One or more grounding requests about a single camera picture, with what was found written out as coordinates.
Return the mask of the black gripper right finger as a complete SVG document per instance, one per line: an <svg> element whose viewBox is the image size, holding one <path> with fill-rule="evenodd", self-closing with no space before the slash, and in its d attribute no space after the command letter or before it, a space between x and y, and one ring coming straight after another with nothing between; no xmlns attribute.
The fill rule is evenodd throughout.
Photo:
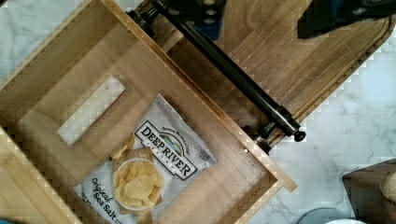
<svg viewBox="0 0 396 224"><path fill-rule="evenodd" d="M396 0L312 0L297 21L297 36L308 39L359 21L377 21L396 12Z"/></svg>

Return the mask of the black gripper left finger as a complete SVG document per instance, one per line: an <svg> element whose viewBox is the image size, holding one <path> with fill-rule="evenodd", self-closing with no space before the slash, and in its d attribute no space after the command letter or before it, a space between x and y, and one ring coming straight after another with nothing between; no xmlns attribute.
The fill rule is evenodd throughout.
<svg viewBox="0 0 396 224"><path fill-rule="evenodd" d="M150 0L171 21L192 25L212 40L219 38L225 0Z"/></svg>

